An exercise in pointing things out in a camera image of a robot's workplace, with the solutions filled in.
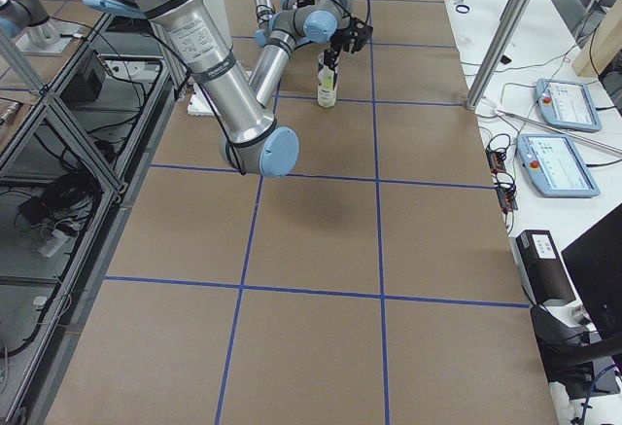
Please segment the yellow tennis ball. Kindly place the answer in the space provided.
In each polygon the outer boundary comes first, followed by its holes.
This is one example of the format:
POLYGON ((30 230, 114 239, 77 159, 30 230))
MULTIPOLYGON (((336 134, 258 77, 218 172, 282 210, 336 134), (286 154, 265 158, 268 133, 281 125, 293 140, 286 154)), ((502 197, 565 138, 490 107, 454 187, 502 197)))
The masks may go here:
POLYGON ((327 70, 325 67, 319 73, 320 88, 333 90, 336 87, 336 73, 327 70))

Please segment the clear tennis ball tube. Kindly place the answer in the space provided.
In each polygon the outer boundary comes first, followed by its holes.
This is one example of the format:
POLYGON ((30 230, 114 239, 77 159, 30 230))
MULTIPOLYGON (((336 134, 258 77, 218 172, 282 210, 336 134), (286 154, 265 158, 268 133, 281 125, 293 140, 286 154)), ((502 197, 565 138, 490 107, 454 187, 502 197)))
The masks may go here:
POLYGON ((318 55, 317 101, 323 108, 331 108, 337 100, 339 55, 333 50, 324 50, 318 55))

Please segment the blue tape line crosswise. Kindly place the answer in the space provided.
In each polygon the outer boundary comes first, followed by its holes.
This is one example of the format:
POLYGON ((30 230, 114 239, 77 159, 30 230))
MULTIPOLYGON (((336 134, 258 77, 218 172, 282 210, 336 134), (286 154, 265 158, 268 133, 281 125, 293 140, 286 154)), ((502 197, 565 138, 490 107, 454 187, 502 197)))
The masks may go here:
POLYGON ((376 205, 376 228, 377 228, 377 256, 378 256, 378 279, 379 279, 379 306, 380 306, 380 333, 382 351, 382 374, 383 374, 383 402, 384 402, 384 424, 391 424, 391 396, 390 396, 390 377, 389 377, 389 352, 388 352, 388 331, 387 331, 387 305, 385 292, 385 270, 384 270, 384 241, 382 226, 382 202, 380 184, 380 162, 379 162, 379 137, 377 122, 377 103, 375 86, 375 65, 373 36, 369 42, 369 63, 370 63, 370 89, 371 89, 371 108, 372 108, 372 134, 373 134, 373 158, 374 158, 374 187, 376 205))

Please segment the blue teach pendant far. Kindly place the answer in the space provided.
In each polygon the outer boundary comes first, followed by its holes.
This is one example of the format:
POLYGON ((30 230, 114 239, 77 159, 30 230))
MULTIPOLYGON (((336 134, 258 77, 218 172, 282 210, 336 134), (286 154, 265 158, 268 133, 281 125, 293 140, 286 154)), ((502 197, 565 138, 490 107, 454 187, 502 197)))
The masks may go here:
POLYGON ((547 124, 584 132, 598 132, 602 129, 586 84, 539 79, 535 91, 540 114, 547 124))

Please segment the blue teach pendant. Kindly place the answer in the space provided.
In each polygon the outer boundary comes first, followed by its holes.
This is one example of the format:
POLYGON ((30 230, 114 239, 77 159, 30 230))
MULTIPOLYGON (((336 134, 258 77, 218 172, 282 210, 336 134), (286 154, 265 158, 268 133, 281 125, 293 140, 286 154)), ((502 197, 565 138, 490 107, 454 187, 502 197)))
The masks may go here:
POLYGON ((537 192, 550 198, 592 198, 601 191, 565 134, 520 134, 518 158, 537 192))
POLYGON ((535 91, 540 114, 547 124, 584 132, 598 132, 602 129, 586 84, 539 79, 535 91))

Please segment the blue teach pendant near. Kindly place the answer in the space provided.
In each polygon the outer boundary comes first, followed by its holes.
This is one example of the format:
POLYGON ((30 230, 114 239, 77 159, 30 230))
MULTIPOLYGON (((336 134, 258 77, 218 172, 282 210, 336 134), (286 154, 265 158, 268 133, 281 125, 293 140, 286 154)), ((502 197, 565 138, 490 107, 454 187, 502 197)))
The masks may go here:
POLYGON ((601 191, 565 134, 520 134, 518 158, 537 192, 550 198, 592 198, 601 191))

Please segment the blue tape line lengthwise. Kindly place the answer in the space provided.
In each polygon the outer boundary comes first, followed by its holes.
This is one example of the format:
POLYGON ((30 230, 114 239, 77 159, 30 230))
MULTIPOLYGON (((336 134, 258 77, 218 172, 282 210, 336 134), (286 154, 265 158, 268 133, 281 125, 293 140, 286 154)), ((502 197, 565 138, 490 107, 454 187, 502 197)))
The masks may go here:
POLYGON ((425 297, 413 297, 413 296, 386 295, 386 294, 382 295, 382 294, 375 294, 375 293, 290 288, 290 287, 264 286, 264 285, 239 284, 239 283, 232 284, 232 283, 211 282, 211 281, 148 278, 148 277, 138 277, 138 276, 106 275, 104 276, 104 280, 116 281, 116 282, 148 283, 148 284, 189 286, 189 287, 207 287, 207 288, 214 288, 214 289, 216 288, 232 289, 232 290, 244 290, 244 291, 255 291, 255 292, 266 292, 266 293, 269 292, 269 293, 283 293, 283 294, 327 296, 327 297, 336 297, 336 298, 365 299, 365 300, 378 300, 378 301, 408 301, 408 302, 436 303, 436 304, 448 304, 448 305, 460 305, 460 306, 482 306, 482 307, 497 307, 497 308, 517 308, 517 309, 529 308, 529 306, 525 303, 507 302, 507 301, 473 301, 473 300, 460 300, 460 299, 456 300, 456 299, 443 299, 443 298, 425 298, 425 297))

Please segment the black mini computer box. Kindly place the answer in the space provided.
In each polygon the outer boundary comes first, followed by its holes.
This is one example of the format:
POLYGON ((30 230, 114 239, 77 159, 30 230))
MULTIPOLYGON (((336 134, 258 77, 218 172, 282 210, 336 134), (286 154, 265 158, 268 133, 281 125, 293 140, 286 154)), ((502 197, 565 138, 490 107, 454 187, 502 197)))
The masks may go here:
POLYGON ((576 300, 549 230, 524 230, 515 243, 536 304, 564 306, 576 300))

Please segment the black computer monitor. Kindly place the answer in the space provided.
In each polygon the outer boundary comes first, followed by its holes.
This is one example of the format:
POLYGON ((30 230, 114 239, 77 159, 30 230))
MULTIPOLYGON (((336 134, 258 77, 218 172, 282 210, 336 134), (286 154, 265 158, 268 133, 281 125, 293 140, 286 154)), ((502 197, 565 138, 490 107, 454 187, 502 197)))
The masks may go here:
POLYGON ((621 333, 621 205, 562 252, 570 279, 592 323, 621 333))

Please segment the aluminium frame post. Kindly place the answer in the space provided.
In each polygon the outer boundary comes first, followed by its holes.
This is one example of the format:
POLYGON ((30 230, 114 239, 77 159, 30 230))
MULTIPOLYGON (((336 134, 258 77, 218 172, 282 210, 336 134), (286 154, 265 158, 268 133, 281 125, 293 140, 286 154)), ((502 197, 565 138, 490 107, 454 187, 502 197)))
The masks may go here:
POLYGON ((465 101, 467 110, 471 112, 476 110, 530 1, 507 1, 497 31, 468 91, 465 101))

